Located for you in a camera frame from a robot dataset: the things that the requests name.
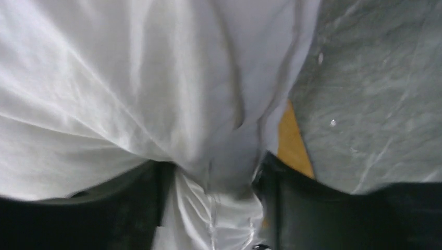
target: scratched surface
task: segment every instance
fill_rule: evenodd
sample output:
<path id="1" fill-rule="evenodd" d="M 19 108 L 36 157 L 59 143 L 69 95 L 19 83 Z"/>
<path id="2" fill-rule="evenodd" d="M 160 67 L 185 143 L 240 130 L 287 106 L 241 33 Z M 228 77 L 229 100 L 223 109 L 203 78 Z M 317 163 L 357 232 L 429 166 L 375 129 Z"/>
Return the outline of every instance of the scratched surface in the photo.
<path id="1" fill-rule="evenodd" d="M 442 1 L 324 1 L 317 31 L 291 98 L 316 178 L 442 181 Z"/>

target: black object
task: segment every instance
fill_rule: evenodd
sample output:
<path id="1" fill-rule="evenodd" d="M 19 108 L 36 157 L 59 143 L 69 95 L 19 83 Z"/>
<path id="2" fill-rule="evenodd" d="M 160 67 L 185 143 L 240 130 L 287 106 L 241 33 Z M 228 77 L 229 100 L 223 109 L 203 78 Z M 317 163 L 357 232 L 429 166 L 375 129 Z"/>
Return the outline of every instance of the black object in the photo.
<path id="1" fill-rule="evenodd" d="M 283 248 L 287 238 L 296 250 L 442 249 L 442 183 L 397 183 L 350 195 L 270 154 L 262 166 L 256 186 L 272 250 L 292 250 Z M 70 199 L 0 199 L 0 249 L 150 249 L 174 168 L 149 162 Z"/>

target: white spot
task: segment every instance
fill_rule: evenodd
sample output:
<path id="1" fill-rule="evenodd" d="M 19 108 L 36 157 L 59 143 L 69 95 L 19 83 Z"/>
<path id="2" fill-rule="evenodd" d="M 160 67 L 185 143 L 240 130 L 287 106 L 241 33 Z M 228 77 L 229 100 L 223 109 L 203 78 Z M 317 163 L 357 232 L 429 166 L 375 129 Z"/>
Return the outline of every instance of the white spot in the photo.
<path id="1" fill-rule="evenodd" d="M 322 54 L 322 52 L 321 52 L 321 53 L 319 53 L 319 56 L 318 56 L 318 64 L 321 65 L 323 61 L 324 61 L 324 54 Z"/>

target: white fabric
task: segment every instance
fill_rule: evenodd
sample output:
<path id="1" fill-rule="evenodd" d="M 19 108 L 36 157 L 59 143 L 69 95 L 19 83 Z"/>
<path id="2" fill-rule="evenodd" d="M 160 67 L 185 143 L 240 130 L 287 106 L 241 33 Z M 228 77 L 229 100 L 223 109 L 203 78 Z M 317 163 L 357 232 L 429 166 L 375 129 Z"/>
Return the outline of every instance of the white fabric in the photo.
<path id="1" fill-rule="evenodd" d="M 320 0 L 0 1 L 0 195 L 66 197 L 146 159 L 181 171 L 165 249 L 247 249 Z"/>

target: wrinkled fabric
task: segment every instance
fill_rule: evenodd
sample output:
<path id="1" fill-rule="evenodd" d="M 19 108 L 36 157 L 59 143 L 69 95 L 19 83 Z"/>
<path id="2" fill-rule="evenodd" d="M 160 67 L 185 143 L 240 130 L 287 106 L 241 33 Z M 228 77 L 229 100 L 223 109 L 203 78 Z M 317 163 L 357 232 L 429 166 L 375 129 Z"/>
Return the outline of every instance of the wrinkled fabric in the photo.
<path id="1" fill-rule="evenodd" d="M 249 249 L 250 183 L 277 151 L 319 4 L 1 1 L 0 195 L 68 197 L 174 161 L 158 249 Z"/>

